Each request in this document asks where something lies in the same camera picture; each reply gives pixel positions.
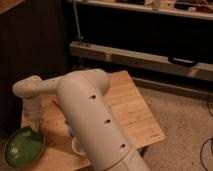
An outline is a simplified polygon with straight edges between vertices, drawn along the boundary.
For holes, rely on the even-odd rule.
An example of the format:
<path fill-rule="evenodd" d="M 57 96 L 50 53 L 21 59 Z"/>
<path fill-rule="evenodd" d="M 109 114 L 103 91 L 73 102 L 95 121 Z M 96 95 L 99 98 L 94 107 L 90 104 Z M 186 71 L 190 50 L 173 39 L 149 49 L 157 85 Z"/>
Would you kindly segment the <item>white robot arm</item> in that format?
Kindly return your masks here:
<path fill-rule="evenodd" d="M 43 80 L 33 75 L 13 85 L 28 120 L 41 125 L 41 94 L 54 93 L 83 151 L 96 171 L 149 171 L 104 99 L 110 87 L 101 69 L 74 71 Z"/>

